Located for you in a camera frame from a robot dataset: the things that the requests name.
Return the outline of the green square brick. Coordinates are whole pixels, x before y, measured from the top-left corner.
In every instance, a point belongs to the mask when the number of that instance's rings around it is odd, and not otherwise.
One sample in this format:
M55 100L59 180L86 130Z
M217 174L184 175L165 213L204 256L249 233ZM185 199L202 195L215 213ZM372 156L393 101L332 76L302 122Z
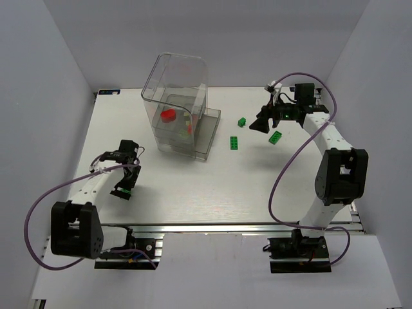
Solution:
M117 194L120 198L126 199L126 200L130 199L131 197L131 191L124 190L124 189L117 190Z

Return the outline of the small green cube brick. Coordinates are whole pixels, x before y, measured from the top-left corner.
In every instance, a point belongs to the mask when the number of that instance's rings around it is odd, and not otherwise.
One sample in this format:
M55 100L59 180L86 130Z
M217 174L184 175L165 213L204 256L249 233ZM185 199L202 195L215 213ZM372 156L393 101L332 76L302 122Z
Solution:
M238 126L239 127L244 127L247 123L247 119L245 117L242 117L238 120Z

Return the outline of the dark green long brick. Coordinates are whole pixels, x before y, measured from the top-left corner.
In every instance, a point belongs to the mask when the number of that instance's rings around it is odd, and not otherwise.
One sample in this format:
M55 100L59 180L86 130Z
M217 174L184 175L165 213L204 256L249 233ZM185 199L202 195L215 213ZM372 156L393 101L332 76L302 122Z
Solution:
M239 149L238 138L236 136L231 136L229 138L230 150L237 151Z

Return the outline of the red rounded brick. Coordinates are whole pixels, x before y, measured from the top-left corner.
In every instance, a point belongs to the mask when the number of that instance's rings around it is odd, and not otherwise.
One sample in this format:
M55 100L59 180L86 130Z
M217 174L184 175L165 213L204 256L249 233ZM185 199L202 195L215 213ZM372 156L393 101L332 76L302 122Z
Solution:
M174 109L166 109L160 113L160 119L163 123L170 123L176 120L176 111Z

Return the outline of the clear plastic drawer cover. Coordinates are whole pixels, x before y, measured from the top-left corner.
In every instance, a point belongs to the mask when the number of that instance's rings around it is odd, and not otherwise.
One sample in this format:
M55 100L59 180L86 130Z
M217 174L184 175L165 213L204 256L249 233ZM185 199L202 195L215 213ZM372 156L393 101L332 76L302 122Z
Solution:
M208 69L201 57L169 52L157 56L141 98L160 151L195 156L207 83Z

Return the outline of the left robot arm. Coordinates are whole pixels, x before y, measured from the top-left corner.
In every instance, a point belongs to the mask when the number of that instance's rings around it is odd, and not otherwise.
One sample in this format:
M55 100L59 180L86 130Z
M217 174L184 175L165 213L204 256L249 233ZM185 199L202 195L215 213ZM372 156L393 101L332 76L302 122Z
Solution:
M124 227L103 227L99 210L108 196L128 201L141 170L139 145L121 140L90 167L83 188L51 208L51 251L55 255L96 259L102 252L129 245Z

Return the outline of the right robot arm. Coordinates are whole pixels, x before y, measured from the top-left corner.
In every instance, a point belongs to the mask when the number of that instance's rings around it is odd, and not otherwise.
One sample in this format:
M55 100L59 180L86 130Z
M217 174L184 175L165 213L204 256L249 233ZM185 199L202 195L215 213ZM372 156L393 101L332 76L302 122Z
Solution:
M363 195L369 156L343 138L326 106L317 102L314 84L296 84L291 102L280 99L281 87L268 84L265 89L270 100L249 128L268 133L282 120L295 121L323 156L314 181L316 198L292 231L294 247L315 245L335 215Z

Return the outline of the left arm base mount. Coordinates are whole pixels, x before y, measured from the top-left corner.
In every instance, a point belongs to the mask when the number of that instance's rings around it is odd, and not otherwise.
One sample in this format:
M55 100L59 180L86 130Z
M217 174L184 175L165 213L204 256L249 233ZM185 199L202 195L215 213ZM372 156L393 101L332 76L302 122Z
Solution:
M162 256L163 237L131 227L103 227L103 245L96 270L155 270Z

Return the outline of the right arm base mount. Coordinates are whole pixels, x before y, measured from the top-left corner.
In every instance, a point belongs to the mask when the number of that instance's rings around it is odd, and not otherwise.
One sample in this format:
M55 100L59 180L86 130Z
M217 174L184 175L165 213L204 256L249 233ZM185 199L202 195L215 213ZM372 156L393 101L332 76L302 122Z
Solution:
M262 248L269 253L272 274L330 273L330 256L326 240L304 238L300 244L290 238L268 238Z

